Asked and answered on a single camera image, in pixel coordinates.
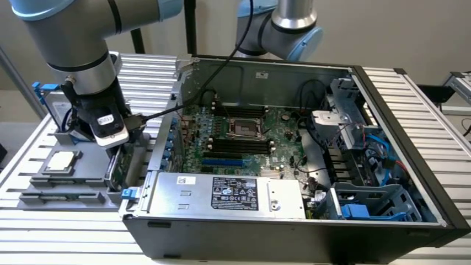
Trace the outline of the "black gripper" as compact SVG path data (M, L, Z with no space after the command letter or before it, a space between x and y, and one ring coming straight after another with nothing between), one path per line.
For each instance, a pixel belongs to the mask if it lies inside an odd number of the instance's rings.
M131 115L125 105L119 81L113 81L108 88L96 94L79 95L77 114L89 124L95 136L104 138L121 132L124 118Z

